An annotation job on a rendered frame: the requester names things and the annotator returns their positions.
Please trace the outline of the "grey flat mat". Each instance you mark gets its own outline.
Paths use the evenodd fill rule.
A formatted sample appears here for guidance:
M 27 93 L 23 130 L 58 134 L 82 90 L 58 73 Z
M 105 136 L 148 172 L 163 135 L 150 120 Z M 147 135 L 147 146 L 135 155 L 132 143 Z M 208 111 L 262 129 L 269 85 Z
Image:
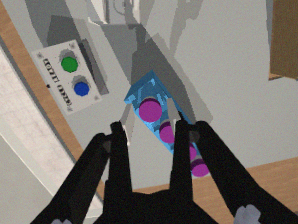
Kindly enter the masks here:
M 298 157 L 298 82 L 269 78 L 273 0 L 140 0 L 140 25 L 88 22 L 86 0 L 1 0 L 32 51 L 88 41 L 109 94 L 66 115 L 84 150 L 111 134 L 130 87 L 151 70 L 192 124 L 206 121 L 250 168 Z M 134 113 L 132 190 L 169 184 L 173 155 Z

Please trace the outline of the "grey button panel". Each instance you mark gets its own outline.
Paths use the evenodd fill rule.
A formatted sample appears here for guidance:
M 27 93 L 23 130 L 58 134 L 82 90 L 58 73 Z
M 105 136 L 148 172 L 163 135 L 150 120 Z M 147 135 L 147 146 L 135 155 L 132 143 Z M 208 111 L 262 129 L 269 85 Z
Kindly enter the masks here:
M 109 94 L 88 41 L 77 44 L 75 39 L 31 53 L 67 116 Z

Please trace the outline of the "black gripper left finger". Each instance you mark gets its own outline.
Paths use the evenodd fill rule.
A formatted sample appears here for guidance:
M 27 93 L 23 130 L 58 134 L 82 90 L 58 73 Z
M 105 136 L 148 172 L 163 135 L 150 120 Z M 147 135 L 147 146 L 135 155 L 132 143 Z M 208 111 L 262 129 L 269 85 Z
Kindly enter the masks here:
M 94 135 L 51 202 L 30 224 L 83 224 L 109 154 L 100 224 L 130 224 L 127 193 L 133 191 L 127 145 L 134 123 L 133 105 L 128 103 L 121 120 L 110 124 L 112 133 Z

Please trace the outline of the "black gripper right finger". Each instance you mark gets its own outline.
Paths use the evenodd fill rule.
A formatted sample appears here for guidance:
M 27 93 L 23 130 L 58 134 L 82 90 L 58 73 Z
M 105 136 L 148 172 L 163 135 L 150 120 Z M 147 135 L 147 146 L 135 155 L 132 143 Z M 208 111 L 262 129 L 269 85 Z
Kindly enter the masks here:
M 233 224 L 298 224 L 298 216 L 257 184 L 206 121 L 188 124 L 172 98 L 167 109 L 174 150 L 165 224 L 195 224 L 189 142 L 201 154 Z

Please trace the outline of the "purple cylindrical cap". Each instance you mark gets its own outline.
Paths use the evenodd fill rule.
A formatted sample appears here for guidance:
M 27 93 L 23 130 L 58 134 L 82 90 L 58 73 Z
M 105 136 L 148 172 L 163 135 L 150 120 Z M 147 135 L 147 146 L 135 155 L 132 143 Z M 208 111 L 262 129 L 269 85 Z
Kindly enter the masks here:
M 165 143 L 174 143 L 174 135 L 170 121 L 163 123 L 159 128 L 160 139 Z
M 154 98 L 147 98 L 140 103 L 139 116 L 145 122 L 155 122 L 162 115 L 160 103 Z
M 196 149 L 194 147 L 194 145 L 190 142 L 190 161 L 193 160 L 196 155 L 197 155 L 197 152 L 196 152 Z
M 203 159 L 196 159 L 191 163 L 192 174 L 196 177 L 203 177 L 209 173 L 209 170 Z

